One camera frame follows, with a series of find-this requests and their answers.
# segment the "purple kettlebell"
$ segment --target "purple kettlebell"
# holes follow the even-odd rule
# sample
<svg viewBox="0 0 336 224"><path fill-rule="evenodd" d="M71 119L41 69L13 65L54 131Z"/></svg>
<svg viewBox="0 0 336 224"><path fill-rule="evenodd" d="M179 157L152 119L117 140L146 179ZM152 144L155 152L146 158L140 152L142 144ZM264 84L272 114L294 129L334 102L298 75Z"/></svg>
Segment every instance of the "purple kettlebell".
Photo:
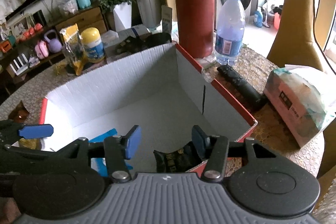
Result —
<svg viewBox="0 0 336 224"><path fill-rule="evenodd" d="M48 38L48 35L51 34L51 33L55 33L55 38L52 38L52 39ZM55 30L47 31L44 34L44 40L48 43L48 48L49 48L50 52L57 53L57 52L61 51L62 43L58 40L57 32Z"/></svg>

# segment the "blue label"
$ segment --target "blue label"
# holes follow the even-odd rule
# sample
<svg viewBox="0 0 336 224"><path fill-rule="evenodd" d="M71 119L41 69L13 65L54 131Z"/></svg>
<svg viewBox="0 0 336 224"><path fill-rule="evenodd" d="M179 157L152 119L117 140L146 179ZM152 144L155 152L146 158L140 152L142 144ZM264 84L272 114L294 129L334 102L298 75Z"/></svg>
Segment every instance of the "blue label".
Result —
<svg viewBox="0 0 336 224"><path fill-rule="evenodd" d="M237 56L239 55L242 44L243 44L242 40L239 41L225 40L219 35L216 35L215 50L216 52L226 56Z"/></svg>
<svg viewBox="0 0 336 224"><path fill-rule="evenodd" d="M84 48L89 59L101 59L104 56L103 44L91 48Z"/></svg>

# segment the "plastic water bottle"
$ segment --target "plastic water bottle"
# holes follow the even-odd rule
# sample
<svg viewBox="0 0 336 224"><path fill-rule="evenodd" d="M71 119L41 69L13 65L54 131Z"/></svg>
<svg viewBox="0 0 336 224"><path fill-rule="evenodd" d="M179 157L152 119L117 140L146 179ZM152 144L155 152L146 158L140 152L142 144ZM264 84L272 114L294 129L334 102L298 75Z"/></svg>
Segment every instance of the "plastic water bottle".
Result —
<svg viewBox="0 0 336 224"><path fill-rule="evenodd" d="M245 30L245 11L240 0L227 0L219 12L215 57L219 64L237 60Z"/></svg>

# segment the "red thermos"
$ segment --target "red thermos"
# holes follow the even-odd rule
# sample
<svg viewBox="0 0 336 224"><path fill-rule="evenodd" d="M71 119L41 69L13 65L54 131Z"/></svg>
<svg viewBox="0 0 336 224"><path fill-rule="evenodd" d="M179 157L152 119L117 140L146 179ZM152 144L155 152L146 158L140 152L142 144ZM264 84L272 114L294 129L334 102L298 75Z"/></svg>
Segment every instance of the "red thermos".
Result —
<svg viewBox="0 0 336 224"><path fill-rule="evenodd" d="M180 45L193 57L212 53L215 0L176 0Z"/></svg>

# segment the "white box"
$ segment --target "white box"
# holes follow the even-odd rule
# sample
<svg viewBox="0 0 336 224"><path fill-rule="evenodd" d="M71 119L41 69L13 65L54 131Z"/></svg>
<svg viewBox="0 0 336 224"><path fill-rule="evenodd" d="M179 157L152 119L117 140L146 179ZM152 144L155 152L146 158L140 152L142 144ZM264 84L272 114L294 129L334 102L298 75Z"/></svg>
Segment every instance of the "white box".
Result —
<svg viewBox="0 0 336 224"><path fill-rule="evenodd" d="M134 171L155 172L153 150L175 151L191 140L197 124L232 141L249 136L253 116L217 81L207 83L201 66L180 46L160 45L82 75L48 93L40 123L54 134L43 150L59 150L78 137L92 139L115 128L125 135L135 124L142 141Z"/></svg>

